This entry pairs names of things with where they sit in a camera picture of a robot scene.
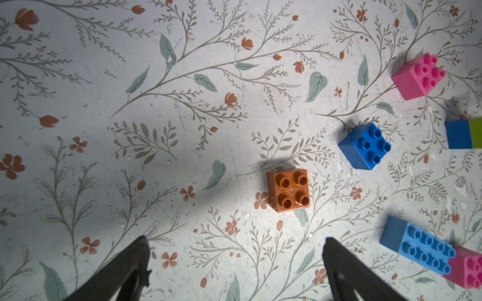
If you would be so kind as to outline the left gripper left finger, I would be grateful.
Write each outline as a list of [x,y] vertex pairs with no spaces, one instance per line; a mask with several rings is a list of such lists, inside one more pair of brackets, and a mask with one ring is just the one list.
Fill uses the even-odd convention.
[[148,239],[140,236],[66,299],[139,300],[143,287],[149,287],[149,259]]

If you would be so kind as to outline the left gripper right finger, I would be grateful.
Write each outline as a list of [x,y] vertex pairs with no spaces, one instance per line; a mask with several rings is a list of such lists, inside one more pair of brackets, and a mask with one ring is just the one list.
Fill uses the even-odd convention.
[[323,261],[334,300],[404,300],[333,237],[326,239]]

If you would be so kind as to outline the light blue long lego brick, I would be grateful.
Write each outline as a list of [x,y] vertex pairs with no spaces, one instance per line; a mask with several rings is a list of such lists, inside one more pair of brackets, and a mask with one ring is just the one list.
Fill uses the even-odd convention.
[[380,244],[441,276],[449,275],[455,249],[443,240],[403,219],[389,216]]

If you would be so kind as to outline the blue and green brick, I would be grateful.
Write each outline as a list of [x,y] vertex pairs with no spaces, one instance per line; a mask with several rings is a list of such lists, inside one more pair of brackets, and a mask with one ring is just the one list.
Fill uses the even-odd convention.
[[447,121],[445,128],[449,149],[481,149],[481,117]]

